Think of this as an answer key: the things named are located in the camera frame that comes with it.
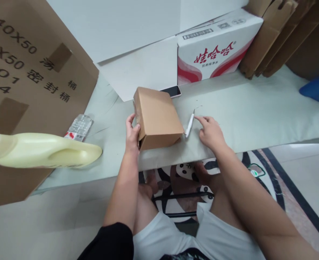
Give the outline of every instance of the hand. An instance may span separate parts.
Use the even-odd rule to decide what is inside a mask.
[[[199,138],[204,145],[209,147],[213,152],[228,147],[224,140],[222,130],[214,118],[195,116],[195,119],[203,126],[203,129],[199,132]]]
[[[138,133],[140,131],[140,124],[137,124],[134,128],[132,127],[132,122],[135,114],[131,114],[126,120],[126,151],[125,153],[139,155],[138,147]]]

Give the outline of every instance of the black sleeve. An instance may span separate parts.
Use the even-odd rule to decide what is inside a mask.
[[[101,227],[78,260],[133,259],[133,235],[122,223]]]

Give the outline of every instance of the smartphone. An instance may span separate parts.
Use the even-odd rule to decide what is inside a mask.
[[[161,90],[161,91],[169,93],[171,98],[176,98],[177,96],[181,96],[181,91],[179,89],[179,86],[166,88],[165,90]]]

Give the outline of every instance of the red swoosh design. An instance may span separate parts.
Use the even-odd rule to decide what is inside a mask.
[[[187,64],[178,56],[178,85],[202,80],[202,72],[196,67]]]
[[[254,38],[251,39],[244,47],[226,59],[224,62],[220,64],[212,73],[210,78],[214,78],[220,76],[224,73],[232,72],[231,68],[237,68],[243,57],[245,56],[248,48],[250,47]]]

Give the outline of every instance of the white foam board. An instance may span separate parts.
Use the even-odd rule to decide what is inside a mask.
[[[180,31],[239,9],[248,2],[249,0],[181,0]]]
[[[139,86],[163,90],[177,85],[177,61],[173,36],[96,65],[121,99],[129,101]]]
[[[94,62],[180,32],[181,0],[47,0]]]

